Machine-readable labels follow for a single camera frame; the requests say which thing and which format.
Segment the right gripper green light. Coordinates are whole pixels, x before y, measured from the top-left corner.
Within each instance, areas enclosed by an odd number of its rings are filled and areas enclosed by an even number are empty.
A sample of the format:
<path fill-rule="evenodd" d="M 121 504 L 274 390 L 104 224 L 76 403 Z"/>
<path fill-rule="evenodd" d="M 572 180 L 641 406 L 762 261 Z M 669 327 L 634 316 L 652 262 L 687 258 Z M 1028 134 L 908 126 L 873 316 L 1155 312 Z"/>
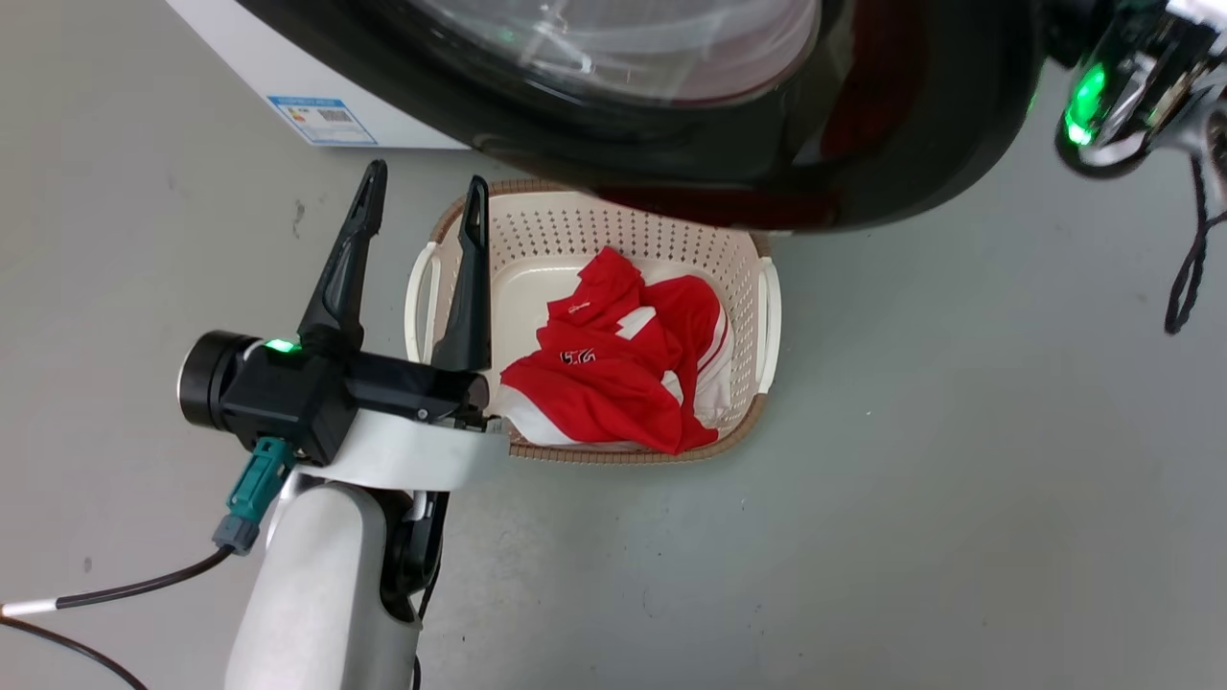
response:
<path fill-rule="evenodd" d="M 1124 176 L 1160 149 L 1225 179 L 1223 1 L 1042 1 L 1045 56 L 1071 69 L 1056 153 Z"/>

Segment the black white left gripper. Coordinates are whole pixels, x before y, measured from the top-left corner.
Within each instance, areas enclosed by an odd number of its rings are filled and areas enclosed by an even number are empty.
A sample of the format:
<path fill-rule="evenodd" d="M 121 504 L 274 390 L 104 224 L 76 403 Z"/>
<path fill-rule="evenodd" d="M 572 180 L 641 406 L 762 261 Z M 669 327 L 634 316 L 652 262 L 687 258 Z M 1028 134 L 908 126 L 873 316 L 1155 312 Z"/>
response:
<path fill-rule="evenodd" d="M 299 343 L 210 331 L 184 359 L 188 424 L 243 449 L 272 440 L 306 475 L 387 491 L 455 491 L 494 475 L 510 437 L 485 414 L 492 366 L 488 184 L 463 205 L 452 309 L 432 366 L 360 351 L 371 241 L 382 230 L 387 162 L 374 160 L 348 207 L 297 329 Z"/>

